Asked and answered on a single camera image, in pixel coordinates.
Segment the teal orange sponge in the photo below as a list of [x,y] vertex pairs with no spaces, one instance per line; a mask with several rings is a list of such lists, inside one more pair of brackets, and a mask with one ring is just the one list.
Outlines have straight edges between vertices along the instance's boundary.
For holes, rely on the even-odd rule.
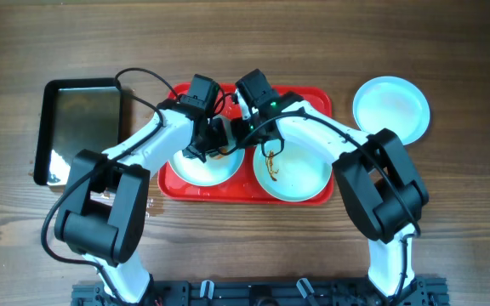
[[213,152],[211,152],[209,154],[209,157],[214,160],[219,160],[228,155],[229,155],[228,150],[225,147],[222,147],[222,148],[215,149]]

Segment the white plate top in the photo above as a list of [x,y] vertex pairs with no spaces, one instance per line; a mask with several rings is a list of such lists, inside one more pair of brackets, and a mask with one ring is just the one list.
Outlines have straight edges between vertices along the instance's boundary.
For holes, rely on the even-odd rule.
[[206,156],[206,162],[187,158],[178,151],[168,161],[176,175],[186,183],[196,186],[214,186],[230,179],[240,168],[245,150],[236,150],[228,156]]

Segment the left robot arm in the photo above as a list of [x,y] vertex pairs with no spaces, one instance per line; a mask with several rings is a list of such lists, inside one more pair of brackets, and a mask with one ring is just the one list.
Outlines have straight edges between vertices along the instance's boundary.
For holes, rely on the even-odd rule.
[[155,106],[151,121],[127,140],[73,158],[65,191],[43,223],[41,242],[59,262],[97,270],[103,286],[96,302],[162,304],[136,251],[149,184],[177,152],[205,162],[227,144],[224,129],[212,126],[219,92],[217,82],[195,75],[187,93]]

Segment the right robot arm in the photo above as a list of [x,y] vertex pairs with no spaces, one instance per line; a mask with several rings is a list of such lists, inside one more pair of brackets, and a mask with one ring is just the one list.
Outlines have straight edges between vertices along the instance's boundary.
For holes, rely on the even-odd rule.
[[279,94],[260,70],[236,82],[234,101],[242,113],[232,123],[237,148],[277,139],[332,166],[345,210],[368,240],[370,283],[390,304],[401,302],[414,279],[411,242],[421,235],[429,195],[399,137],[336,122],[295,92]]

